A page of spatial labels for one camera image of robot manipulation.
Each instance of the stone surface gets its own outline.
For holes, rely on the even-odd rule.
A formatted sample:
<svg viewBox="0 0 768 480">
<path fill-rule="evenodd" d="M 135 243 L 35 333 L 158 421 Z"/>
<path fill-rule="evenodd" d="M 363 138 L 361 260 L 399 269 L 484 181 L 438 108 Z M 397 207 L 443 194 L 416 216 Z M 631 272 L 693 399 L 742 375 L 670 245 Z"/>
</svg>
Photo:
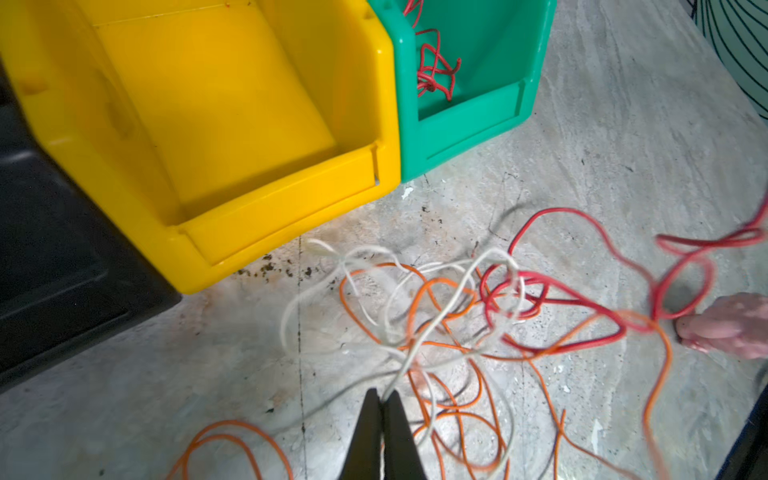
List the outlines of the stone surface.
<svg viewBox="0 0 768 480">
<path fill-rule="evenodd" d="M 653 235 L 713 238 L 748 219 L 768 182 L 767 155 L 768 129 L 677 2 L 561 2 L 535 112 L 521 127 L 0 396 L 0 476 L 161 478 L 199 429 L 238 418 L 275 435 L 296 478 L 336 478 L 363 393 L 384 381 L 323 404 L 384 357 L 282 355 L 283 307 L 330 265 L 306 239 L 341 250 L 379 243 L 412 263 L 446 261 L 477 243 L 505 247 L 531 213 L 569 206 L 595 215 L 622 252 L 661 274 L 672 259 L 653 245 Z M 406 188 L 412 192 L 402 199 Z M 708 302 L 766 293 L 768 247 L 716 259 L 719 278 Z M 579 219 L 542 221 L 518 260 L 607 305 L 645 306 L 642 280 L 620 268 Z M 683 302 L 699 281 L 698 272 L 687 272 L 670 301 Z M 583 314 L 545 310 L 515 328 L 526 342 L 543 343 Z M 591 333 L 609 329 L 601 324 Z M 302 302 L 291 332 L 304 353 L 366 341 L 343 315 L 336 290 Z M 662 352 L 656 338 L 630 335 L 540 363 L 554 401 L 568 409 L 572 438 L 643 478 L 653 474 L 640 415 Z M 653 425 L 673 478 L 713 478 L 756 399 L 761 363 L 680 346 L 675 356 Z M 540 478 L 554 439 L 541 390 L 520 365 L 488 368 L 515 411 L 512 478 Z M 465 375 L 457 367 L 451 377 L 461 382 Z M 404 396 L 412 412 L 414 400 Z M 481 461 L 488 436 L 474 430 L 469 448 Z M 285 478 L 268 446 L 249 443 L 264 478 Z M 423 448 L 422 457 L 436 478 L 434 455 Z M 244 456 L 229 446 L 198 452 L 192 469 L 193 478 L 252 478 Z M 449 469 L 450 478 L 467 476 Z M 559 474 L 616 477 L 569 448 Z"/>
</svg>

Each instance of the green bin front lip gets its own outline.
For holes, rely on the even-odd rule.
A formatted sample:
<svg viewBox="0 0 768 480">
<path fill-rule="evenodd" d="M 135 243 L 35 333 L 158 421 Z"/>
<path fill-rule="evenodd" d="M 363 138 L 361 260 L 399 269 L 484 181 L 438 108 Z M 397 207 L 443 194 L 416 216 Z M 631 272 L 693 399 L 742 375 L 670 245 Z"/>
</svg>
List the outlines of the green bin front lip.
<svg viewBox="0 0 768 480">
<path fill-rule="evenodd" d="M 412 25 L 393 0 L 368 2 L 389 34 L 395 51 L 403 183 L 489 138 L 517 127 L 531 116 L 556 0 L 542 0 L 545 14 L 538 29 L 538 51 L 524 78 L 423 120 L 419 120 L 417 90 L 414 85 L 414 65 L 418 62 Z"/>
</svg>

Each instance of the storage bin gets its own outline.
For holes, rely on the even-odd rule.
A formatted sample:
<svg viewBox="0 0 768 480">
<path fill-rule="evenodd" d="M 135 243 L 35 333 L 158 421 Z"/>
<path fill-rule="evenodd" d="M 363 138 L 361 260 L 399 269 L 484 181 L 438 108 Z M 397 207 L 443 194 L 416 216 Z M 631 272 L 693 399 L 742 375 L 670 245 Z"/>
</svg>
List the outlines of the storage bin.
<svg viewBox="0 0 768 480">
<path fill-rule="evenodd" d="M 407 0 L 369 2 L 395 49 L 402 181 L 531 115 L 555 0 L 425 0 L 416 29 L 416 13 L 402 14 Z M 429 28 L 440 31 L 440 52 L 451 66 L 462 60 L 451 102 L 439 91 L 418 97 L 420 49 L 435 45 L 435 34 L 415 32 Z M 448 86 L 447 79 L 441 84 Z"/>
<path fill-rule="evenodd" d="M 399 183 L 365 0 L 4 0 L 0 55 L 38 143 L 183 293 Z"/>
</svg>

